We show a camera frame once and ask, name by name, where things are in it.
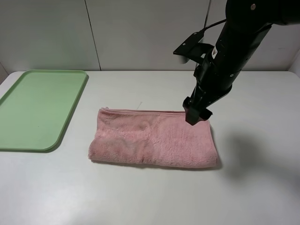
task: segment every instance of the pink towel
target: pink towel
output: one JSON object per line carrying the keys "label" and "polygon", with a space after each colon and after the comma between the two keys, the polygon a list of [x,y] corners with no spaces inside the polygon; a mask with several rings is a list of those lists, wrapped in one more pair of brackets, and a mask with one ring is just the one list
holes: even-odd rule
{"label": "pink towel", "polygon": [[89,159],[205,168],[217,165],[218,154],[208,121],[191,126],[184,112],[102,108]]}

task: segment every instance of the plastic tray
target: plastic tray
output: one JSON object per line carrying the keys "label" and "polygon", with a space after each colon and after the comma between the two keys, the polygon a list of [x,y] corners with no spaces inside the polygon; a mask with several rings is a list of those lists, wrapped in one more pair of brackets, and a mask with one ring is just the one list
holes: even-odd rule
{"label": "plastic tray", "polygon": [[0,99],[0,151],[56,149],[87,80],[84,71],[23,73]]}

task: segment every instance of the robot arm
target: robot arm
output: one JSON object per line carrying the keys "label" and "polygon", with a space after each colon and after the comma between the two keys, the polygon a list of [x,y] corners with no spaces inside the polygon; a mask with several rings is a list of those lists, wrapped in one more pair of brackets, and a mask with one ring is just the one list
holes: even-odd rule
{"label": "robot arm", "polygon": [[174,51],[199,63],[194,71],[197,84],[191,97],[183,102],[189,124],[207,120],[212,115],[206,107],[229,93],[233,81],[272,24],[300,23],[299,10],[298,0],[228,0],[226,23],[214,47],[199,43],[207,27],[192,34]]}

